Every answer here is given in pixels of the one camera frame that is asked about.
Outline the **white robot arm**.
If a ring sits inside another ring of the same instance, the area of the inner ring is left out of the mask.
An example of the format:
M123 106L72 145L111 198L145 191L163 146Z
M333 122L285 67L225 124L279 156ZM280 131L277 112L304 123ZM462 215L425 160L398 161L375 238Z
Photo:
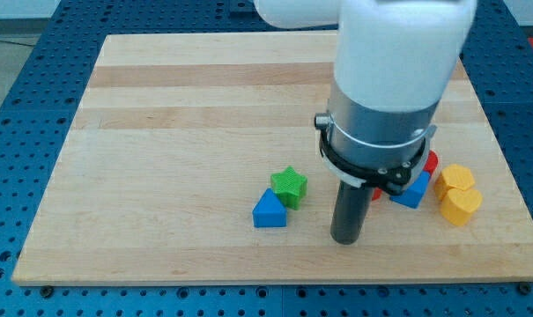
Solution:
M433 116L475 17L476 0L255 0L282 29L337 27L327 108L314 118L340 180L330 234L350 245L376 189L401 195L422 173Z

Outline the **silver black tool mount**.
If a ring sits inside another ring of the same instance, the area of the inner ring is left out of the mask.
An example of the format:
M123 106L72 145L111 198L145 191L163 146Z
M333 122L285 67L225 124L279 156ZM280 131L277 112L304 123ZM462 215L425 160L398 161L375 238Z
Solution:
M426 164L436 107L376 110L353 101L334 83L327 110L314 118L322 160L351 188L401 195Z

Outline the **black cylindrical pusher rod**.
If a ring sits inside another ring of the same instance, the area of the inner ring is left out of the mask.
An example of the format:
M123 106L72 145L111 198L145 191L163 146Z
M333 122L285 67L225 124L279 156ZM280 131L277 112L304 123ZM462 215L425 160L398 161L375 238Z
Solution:
M362 185L355 188L340 182L330 226L334 241L351 245L358 240L373 193L374 187Z

